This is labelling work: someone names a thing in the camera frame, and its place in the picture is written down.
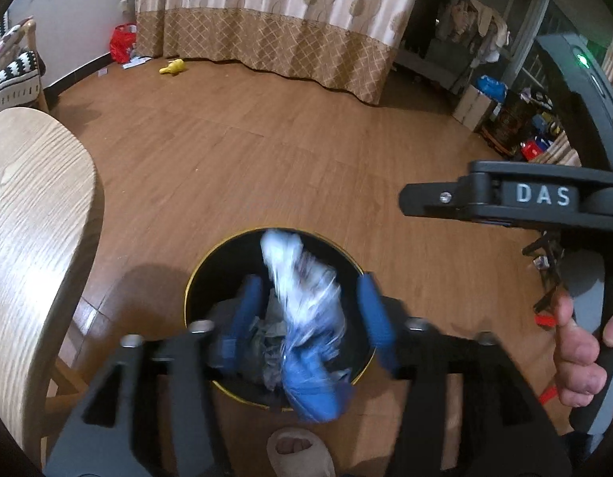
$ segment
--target metal screw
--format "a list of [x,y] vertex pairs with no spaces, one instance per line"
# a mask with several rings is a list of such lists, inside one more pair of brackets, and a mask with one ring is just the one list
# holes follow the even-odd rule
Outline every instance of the metal screw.
[[406,328],[417,332],[428,330],[428,321],[421,317],[409,317],[406,320]]
[[207,333],[215,328],[213,321],[209,319],[201,319],[200,321],[194,321],[187,328],[191,333]]
[[138,348],[143,344],[143,338],[135,333],[126,335],[121,339],[121,346],[124,348]]
[[492,332],[481,332],[474,338],[481,346],[495,346],[498,344],[498,339]]

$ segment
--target blue plastic bag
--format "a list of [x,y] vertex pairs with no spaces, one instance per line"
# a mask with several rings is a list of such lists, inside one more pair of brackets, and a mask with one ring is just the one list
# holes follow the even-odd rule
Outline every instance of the blue plastic bag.
[[346,318],[335,271],[302,251],[298,235],[267,231],[261,242],[278,300],[284,310],[282,387],[300,418],[329,422],[350,401],[350,368],[329,372],[339,353]]
[[504,103],[508,95],[508,87],[503,82],[498,82],[487,75],[477,79],[476,89],[500,103]]

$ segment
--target green light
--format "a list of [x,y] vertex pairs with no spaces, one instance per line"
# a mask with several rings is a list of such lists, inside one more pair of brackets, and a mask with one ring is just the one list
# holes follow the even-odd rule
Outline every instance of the green light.
[[578,54],[576,56],[578,58],[578,60],[581,62],[581,65],[584,66],[585,68],[589,68],[589,61],[587,60],[587,57],[585,57],[582,54]]

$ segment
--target yellow toy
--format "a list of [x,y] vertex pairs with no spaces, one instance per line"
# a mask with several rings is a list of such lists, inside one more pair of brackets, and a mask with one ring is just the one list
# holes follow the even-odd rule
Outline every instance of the yellow toy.
[[174,59],[173,61],[169,61],[169,65],[166,68],[161,68],[159,70],[159,74],[178,75],[180,72],[184,72],[186,69],[185,62],[182,59]]

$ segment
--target baseboard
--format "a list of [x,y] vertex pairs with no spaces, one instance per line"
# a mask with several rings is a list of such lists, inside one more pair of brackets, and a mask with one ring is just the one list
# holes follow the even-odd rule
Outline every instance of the baseboard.
[[44,88],[43,92],[45,93],[45,100],[48,101],[48,107],[52,109],[59,101],[59,95],[62,94],[67,88],[72,87],[77,82],[85,79],[87,76],[96,73],[101,68],[105,68],[105,66],[111,64],[111,62],[111,55],[105,54],[98,59],[81,66],[78,70],[67,74],[54,84]]

